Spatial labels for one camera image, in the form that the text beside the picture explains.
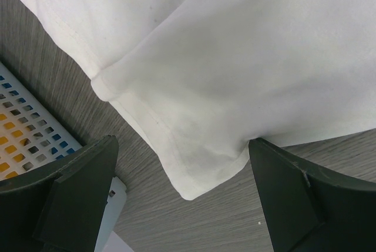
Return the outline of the white t-shirt red print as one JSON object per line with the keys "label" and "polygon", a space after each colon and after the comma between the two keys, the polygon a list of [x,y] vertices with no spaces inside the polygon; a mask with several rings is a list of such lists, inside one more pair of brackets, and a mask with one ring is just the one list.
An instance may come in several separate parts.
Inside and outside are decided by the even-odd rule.
{"label": "white t-shirt red print", "polygon": [[375,0],[21,0],[193,200],[291,146],[375,128]]}

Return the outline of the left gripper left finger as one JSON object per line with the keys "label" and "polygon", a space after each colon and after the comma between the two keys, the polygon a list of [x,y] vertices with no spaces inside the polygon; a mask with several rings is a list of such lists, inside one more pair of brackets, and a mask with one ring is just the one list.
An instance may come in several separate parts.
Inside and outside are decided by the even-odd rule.
{"label": "left gripper left finger", "polygon": [[107,135],[1,181],[1,251],[94,251],[118,151]]}

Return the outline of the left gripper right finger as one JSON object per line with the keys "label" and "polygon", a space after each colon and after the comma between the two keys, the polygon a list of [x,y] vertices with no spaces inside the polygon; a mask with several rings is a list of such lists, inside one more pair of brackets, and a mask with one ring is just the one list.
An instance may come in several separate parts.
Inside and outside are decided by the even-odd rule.
{"label": "left gripper right finger", "polygon": [[375,251],[375,183],[249,141],[274,251]]}

